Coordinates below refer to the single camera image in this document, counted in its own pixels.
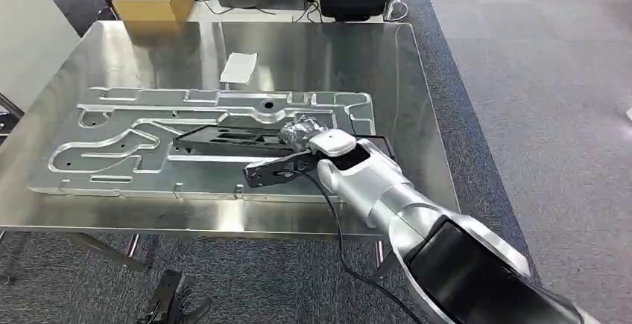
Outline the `dark left robot hand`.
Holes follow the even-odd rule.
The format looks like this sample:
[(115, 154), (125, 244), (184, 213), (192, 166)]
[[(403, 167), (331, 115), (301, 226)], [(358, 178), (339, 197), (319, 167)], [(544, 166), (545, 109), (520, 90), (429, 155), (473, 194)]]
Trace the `dark left robot hand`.
[(136, 319), (136, 323), (199, 323), (209, 313), (212, 301), (205, 299), (196, 309), (186, 312), (187, 300), (192, 293), (194, 283), (193, 276), (175, 270), (166, 270), (146, 309)]

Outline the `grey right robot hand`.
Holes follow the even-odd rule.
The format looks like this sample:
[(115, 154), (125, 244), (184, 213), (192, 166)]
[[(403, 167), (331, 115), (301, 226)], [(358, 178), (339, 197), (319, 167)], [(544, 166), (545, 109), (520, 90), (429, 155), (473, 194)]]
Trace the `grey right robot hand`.
[(328, 129), (306, 115), (288, 122), (280, 130), (279, 138), (293, 150), (293, 153), (273, 161), (247, 165), (243, 170), (246, 183), (250, 188), (280, 185), (313, 171), (324, 155), (319, 150), (312, 150), (309, 141)]

